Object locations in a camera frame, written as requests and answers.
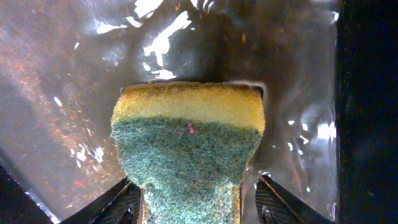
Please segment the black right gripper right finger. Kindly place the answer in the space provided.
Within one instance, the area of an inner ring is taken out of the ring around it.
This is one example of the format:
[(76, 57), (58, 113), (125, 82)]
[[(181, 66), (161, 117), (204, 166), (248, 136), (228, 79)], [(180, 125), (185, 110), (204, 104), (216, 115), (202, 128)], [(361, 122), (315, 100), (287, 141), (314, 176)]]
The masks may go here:
[(262, 224), (333, 224), (268, 175), (260, 176), (255, 198)]

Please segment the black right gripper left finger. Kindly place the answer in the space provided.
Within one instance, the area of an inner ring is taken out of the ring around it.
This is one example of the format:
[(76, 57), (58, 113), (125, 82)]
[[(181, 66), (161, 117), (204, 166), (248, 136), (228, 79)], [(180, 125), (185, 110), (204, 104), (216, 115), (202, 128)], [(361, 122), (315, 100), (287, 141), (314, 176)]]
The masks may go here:
[(61, 224), (137, 224), (140, 206), (140, 188), (125, 178)]

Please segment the yellow green scrub sponge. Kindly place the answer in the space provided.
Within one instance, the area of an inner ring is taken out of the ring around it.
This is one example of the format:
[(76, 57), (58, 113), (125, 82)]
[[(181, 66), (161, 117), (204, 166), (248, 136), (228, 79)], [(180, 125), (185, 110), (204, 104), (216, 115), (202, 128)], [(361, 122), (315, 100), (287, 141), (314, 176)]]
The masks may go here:
[(111, 136), (141, 191), (139, 223), (241, 223), (266, 97), (263, 83), (249, 81), (123, 88)]

